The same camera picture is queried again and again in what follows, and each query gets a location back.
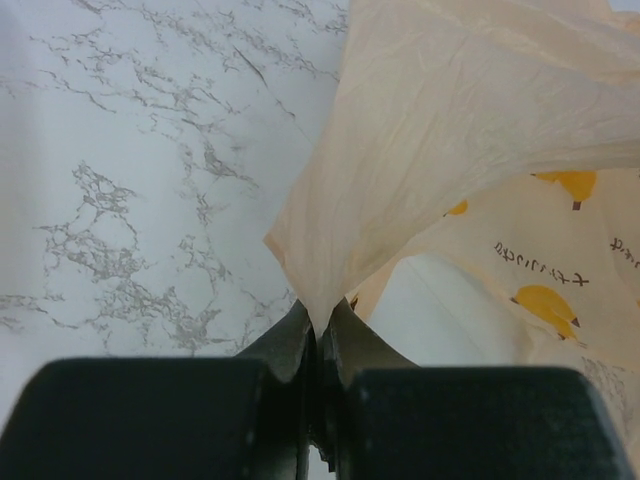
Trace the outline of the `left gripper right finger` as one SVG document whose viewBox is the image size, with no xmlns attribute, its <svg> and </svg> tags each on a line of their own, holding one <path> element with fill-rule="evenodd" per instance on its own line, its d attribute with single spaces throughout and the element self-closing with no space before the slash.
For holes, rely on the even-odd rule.
<svg viewBox="0 0 640 480">
<path fill-rule="evenodd" d="M 340 479 L 631 479 L 600 396 L 557 367 L 420 367 L 342 302 L 321 340 L 323 431 Z"/>
</svg>

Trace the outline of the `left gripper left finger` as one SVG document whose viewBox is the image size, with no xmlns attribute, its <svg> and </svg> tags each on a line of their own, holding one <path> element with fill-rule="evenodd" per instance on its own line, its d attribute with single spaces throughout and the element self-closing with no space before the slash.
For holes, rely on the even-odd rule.
<svg viewBox="0 0 640 480">
<path fill-rule="evenodd" d="M 5 479 L 304 479 L 305 308 L 232 357 L 72 358 L 27 382 L 1 436 Z"/>
</svg>

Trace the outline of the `peach banana-print plastic bag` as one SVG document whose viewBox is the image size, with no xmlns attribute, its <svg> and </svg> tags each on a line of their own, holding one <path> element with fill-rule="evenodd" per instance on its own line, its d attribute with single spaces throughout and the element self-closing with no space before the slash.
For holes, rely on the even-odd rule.
<svg viewBox="0 0 640 480">
<path fill-rule="evenodd" d="M 523 359 L 639 397 L 639 13 L 355 1 L 324 132 L 265 239 L 314 330 L 434 253 Z"/>
</svg>

